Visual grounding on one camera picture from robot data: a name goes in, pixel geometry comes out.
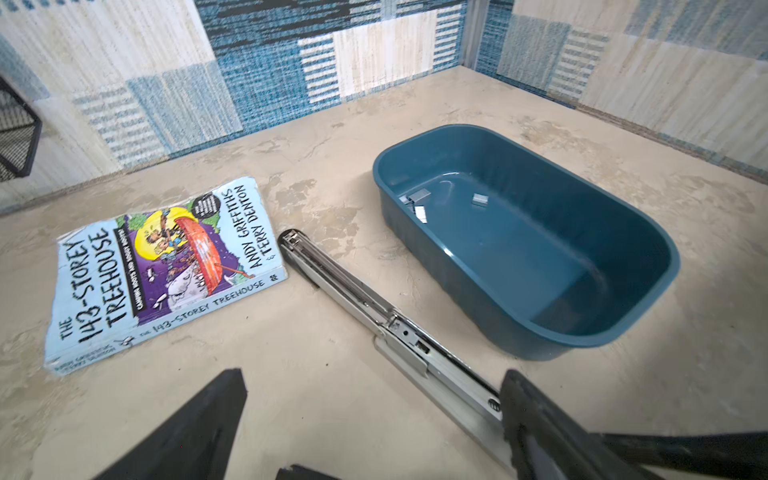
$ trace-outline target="gray corner trim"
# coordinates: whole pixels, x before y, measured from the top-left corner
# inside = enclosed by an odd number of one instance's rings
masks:
[[[482,31],[485,28],[485,18],[488,16],[488,4],[491,0],[468,0],[467,17],[464,22],[464,38],[462,39],[461,65],[475,70],[480,52]]]

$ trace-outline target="beige table surface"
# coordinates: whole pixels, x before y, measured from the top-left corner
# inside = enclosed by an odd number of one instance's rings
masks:
[[[496,349],[379,210],[383,149],[443,124],[489,127],[651,215],[682,269],[618,341],[550,362]],[[248,400],[227,478],[302,463],[355,478],[505,478],[292,271],[278,286],[64,378],[42,367],[55,239],[244,175],[276,232],[299,227],[494,383],[520,369],[592,431],[768,428],[768,187],[455,68],[0,218],[0,478],[90,478],[222,369]]]

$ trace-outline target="yellow moon illustration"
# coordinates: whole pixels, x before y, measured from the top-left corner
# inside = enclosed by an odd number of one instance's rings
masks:
[[[151,214],[149,218],[147,218],[147,221],[144,222],[144,225],[141,226],[141,228],[136,232],[136,240],[134,241],[134,246],[136,247],[136,253],[141,255],[142,258],[145,258],[147,260],[157,260],[160,258],[160,255],[163,253],[170,253],[174,251],[173,248],[168,247],[167,249],[157,252],[155,251],[157,241],[153,243],[149,243],[147,241],[147,238],[150,237],[150,235],[153,232],[160,233],[160,218],[163,215],[162,210],[158,210],[155,213]],[[191,218],[192,220],[197,222],[197,218],[194,217],[193,214],[190,213],[189,210],[186,208],[181,207],[171,207],[170,213],[167,215],[165,220],[165,228],[170,229],[174,228],[176,226],[176,219],[177,218]],[[178,237],[178,235],[173,235],[169,240],[174,239]],[[179,246],[184,245],[187,242],[187,239],[184,239],[181,243],[179,243]]]

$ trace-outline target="book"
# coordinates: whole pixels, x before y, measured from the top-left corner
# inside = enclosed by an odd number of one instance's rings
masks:
[[[256,181],[58,239],[45,367],[66,375],[285,280]]]

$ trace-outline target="patchwork wallpaper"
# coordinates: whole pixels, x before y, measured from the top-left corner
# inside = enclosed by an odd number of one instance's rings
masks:
[[[465,0],[1,0],[43,120],[0,211],[458,65]]]
[[[768,183],[766,0],[491,0],[475,69]]]

